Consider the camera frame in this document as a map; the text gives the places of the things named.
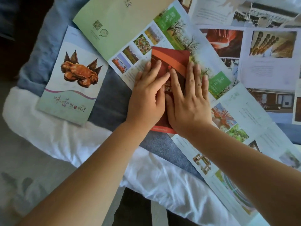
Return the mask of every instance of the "person's left arm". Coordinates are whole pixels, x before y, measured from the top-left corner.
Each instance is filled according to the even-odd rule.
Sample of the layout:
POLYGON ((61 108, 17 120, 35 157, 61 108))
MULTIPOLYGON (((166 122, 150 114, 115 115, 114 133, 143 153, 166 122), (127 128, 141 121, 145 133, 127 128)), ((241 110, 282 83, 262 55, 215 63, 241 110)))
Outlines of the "person's left arm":
POLYGON ((160 67, 137 74, 126 121, 19 226, 102 224, 135 149, 164 113, 169 73, 156 80, 160 67))

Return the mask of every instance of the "hand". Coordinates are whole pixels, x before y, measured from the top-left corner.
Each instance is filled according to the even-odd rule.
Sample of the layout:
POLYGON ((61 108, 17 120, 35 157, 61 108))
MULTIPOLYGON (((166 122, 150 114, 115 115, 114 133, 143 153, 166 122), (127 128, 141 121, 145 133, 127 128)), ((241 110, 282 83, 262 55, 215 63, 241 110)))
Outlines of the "hand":
POLYGON ((189 62, 186 73, 185 95, 183 95, 177 73, 170 71, 174 101, 166 95, 168 121, 182 137, 188 138, 200 128, 212 125, 211 107, 208 99, 208 76, 201 82, 201 68, 189 62))
POLYGON ((151 62, 138 72, 129 102, 126 122, 149 131, 160 120, 165 111, 165 83, 170 74, 156 79, 161 67, 158 60, 151 70, 151 62))

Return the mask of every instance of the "red and orange cover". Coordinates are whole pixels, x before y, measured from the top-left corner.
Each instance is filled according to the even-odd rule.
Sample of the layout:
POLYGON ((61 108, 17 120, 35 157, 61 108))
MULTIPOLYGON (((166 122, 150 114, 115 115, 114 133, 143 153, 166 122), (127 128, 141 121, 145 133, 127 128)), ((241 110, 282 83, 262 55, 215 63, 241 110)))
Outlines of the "red and orange cover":
MULTIPOLYGON (((160 78, 164 74, 170 71, 171 68, 175 69, 182 91, 185 88, 186 67, 189 62, 190 51, 187 50, 174 50, 168 48, 152 47, 151 65, 156 64, 157 60, 161 60, 162 65, 159 70, 157 78, 160 78)), ((173 98, 171 90, 170 78, 166 82, 165 93, 169 94, 173 98)), ((151 129, 152 131, 172 133, 176 132, 172 129, 168 122, 167 111, 165 110, 163 116, 158 123, 151 129)))

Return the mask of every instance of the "bed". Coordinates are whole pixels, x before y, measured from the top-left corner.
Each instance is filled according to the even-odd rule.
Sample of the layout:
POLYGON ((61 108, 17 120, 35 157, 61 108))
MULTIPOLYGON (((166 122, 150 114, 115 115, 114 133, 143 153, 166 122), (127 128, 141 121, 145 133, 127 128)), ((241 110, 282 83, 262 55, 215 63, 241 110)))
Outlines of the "bed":
MULTIPOLYGON (((68 25, 88 0, 55 0, 47 13, 29 61, 10 90, 3 117, 13 132, 48 155, 79 167, 126 118, 130 89, 109 68, 88 122, 81 128, 37 111, 68 25)), ((299 126, 279 124, 293 143, 299 126)), ((155 200, 200 225, 239 225, 202 182, 200 174, 167 134, 149 132, 135 151, 121 186, 155 200)))

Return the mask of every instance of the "purple wavy line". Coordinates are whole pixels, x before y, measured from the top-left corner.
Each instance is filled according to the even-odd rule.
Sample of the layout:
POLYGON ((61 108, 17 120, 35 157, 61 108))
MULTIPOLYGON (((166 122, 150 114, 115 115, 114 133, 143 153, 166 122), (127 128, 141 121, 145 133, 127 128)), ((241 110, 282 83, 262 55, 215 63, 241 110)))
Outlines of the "purple wavy line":
POLYGON ((51 93, 61 93, 61 92, 66 92, 66 91, 73 91, 73 92, 78 93, 79 95, 83 96, 84 98, 87 98, 87 99, 90 99, 90 100, 96 99, 96 98, 90 98, 90 97, 88 97, 88 96, 84 95, 83 93, 81 93, 79 91, 76 91, 76 90, 53 91, 53 90, 49 90, 47 88, 45 88, 45 90, 48 91, 48 92, 51 92, 51 93))

